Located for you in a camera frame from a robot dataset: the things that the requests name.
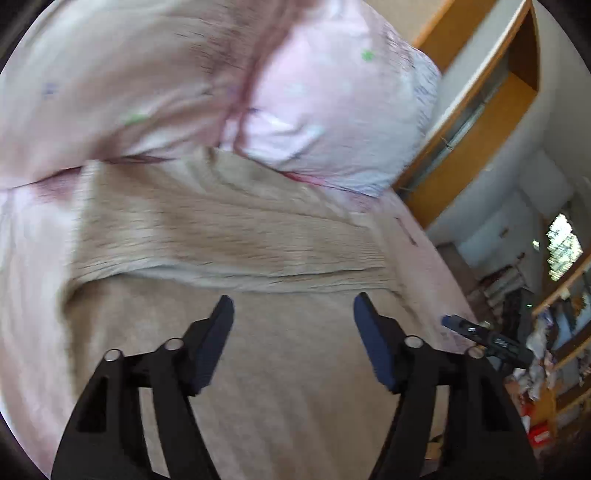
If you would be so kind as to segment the cream cable-knit sweater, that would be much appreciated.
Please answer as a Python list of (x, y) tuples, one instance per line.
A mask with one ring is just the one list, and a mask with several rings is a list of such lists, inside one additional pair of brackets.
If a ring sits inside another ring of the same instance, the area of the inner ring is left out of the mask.
[(228, 343), (191, 401), (224, 479), (367, 478), (398, 400), (374, 376), (356, 295), (447, 350), (441, 319), (468, 311), (396, 195), (332, 193), (208, 149), (88, 164), (70, 248), (61, 308), (76, 389), (106, 350), (152, 350), (231, 297)]

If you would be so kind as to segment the wooden bookshelf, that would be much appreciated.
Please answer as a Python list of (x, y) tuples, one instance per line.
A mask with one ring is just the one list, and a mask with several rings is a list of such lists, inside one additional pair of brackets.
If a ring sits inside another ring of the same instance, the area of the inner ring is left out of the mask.
[(537, 455), (571, 441), (590, 416), (590, 253), (533, 310), (530, 344), (542, 355), (506, 380)]

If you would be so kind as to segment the pink floral bed sheet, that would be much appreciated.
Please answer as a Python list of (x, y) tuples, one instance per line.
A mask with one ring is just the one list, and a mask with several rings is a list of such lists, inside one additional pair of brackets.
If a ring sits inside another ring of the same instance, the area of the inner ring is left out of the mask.
[[(1, 411), (49, 473), (62, 432), (105, 351), (147, 352), (204, 319), (214, 290), (114, 277), (57, 310), (73, 226), (68, 175), (1, 196)], [(471, 318), (459, 285), (394, 195), (374, 210), (396, 279), (370, 294), (377, 310), (433, 347), (466, 344), (441, 325)], [(211, 385), (193, 398), (224, 479), (365, 479), (398, 400), (377, 382), (353, 321), (353, 293), (235, 292), (235, 323)]]

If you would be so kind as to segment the pink floral pillow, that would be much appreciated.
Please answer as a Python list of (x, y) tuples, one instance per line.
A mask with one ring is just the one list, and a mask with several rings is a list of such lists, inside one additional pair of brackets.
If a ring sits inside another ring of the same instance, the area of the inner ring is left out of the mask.
[(370, 197), (414, 160), (442, 75), (363, 1), (287, 1), (221, 146), (291, 178)]

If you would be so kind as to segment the large pink tree-print pillow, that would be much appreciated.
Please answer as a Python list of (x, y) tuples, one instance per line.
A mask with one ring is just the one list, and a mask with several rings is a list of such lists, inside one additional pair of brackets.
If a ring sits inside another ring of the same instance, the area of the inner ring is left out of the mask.
[(1, 185), (239, 148), (256, 75), (311, 1), (56, 1), (1, 73)]

